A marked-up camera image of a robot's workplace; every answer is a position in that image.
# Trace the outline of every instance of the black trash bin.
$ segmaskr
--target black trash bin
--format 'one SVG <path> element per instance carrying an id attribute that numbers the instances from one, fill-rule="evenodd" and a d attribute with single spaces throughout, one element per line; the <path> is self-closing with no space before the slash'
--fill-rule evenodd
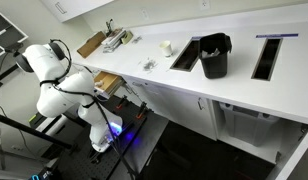
<path id="1" fill-rule="evenodd" d="M 219 51 L 217 56 L 202 57 L 202 51 L 211 54 L 216 48 Z M 227 52 L 231 50 L 231 38 L 224 33 L 216 33 L 200 39 L 198 54 L 207 78 L 220 78 L 227 74 Z"/>

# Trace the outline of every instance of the wall outlet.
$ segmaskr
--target wall outlet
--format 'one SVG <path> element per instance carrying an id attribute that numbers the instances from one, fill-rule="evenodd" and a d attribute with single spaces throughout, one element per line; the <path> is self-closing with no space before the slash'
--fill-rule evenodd
<path id="1" fill-rule="evenodd" d="M 142 12 L 142 16 L 143 16 L 144 20 L 149 20 L 150 19 L 150 16 L 148 15 L 148 12 L 147 12 L 146 9 L 142 9 L 141 12 Z"/>
<path id="2" fill-rule="evenodd" d="M 198 3 L 199 3 L 199 7 L 201 11 L 211 8 L 211 4 L 209 0 L 198 0 Z"/>
<path id="3" fill-rule="evenodd" d="M 18 145 L 13 145 L 11 148 L 16 150 L 16 151 L 23 151 L 23 148 L 21 146 L 18 146 Z"/>

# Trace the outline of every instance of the white countertop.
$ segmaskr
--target white countertop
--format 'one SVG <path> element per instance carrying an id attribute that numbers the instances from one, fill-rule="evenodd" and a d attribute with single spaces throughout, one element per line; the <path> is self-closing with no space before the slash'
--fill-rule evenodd
<path id="1" fill-rule="evenodd" d="M 191 72 L 170 69 L 192 36 L 217 32 L 229 35 L 233 46 L 225 77 L 207 79 L 200 60 Z M 264 38 L 255 36 L 283 33 L 299 33 L 299 36 L 283 39 L 271 80 L 251 79 L 265 42 Z M 99 47 L 86 59 L 75 51 L 73 63 L 308 123 L 308 22 L 152 34 L 142 38 L 137 44 L 121 45 L 114 53 L 104 54 L 103 48 Z M 158 47 L 163 40 L 172 43 L 174 55 L 170 58 L 163 57 Z M 158 63 L 151 72 L 143 70 L 148 59 Z"/>

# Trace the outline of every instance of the small white cup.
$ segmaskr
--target small white cup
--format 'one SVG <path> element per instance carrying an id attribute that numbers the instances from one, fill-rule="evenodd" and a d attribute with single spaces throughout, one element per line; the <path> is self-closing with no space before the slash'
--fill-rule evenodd
<path id="1" fill-rule="evenodd" d="M 171 42 L 170 41 L 163 41 L 160 44 L 160 48 L 162 50 L 162 53 L 165 57 L 171 57 L 173 55 Z"/>

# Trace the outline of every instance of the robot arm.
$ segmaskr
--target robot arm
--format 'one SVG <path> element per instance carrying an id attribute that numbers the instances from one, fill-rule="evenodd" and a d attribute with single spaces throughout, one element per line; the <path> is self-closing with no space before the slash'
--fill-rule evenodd
<path id="1" fill-rule="evenodd" d="M 41 82 L 41 93 L 37 102 L 38 111 L 46 117 L 56 117 L 74 104 L 80 103 L 78 115 L 91 124 L 92 146 L 96 151 L 104 152 L 112 139 L 109 127 L 114 134 L 119 135 L 122 131 L 122 119 L 103 108 L 110 123 L 108 126 L 92 97 L 66 93 L 80 92 L 94 95 L 94 80 L 91 74 L 78 72 L 59 84 L 55 82 L 66 72 L 60 63 L 64 57 L 64 53 L 57 44 L 49 43 L 29 46 L 16 60 L 21 69 L 35 72 Z"/>

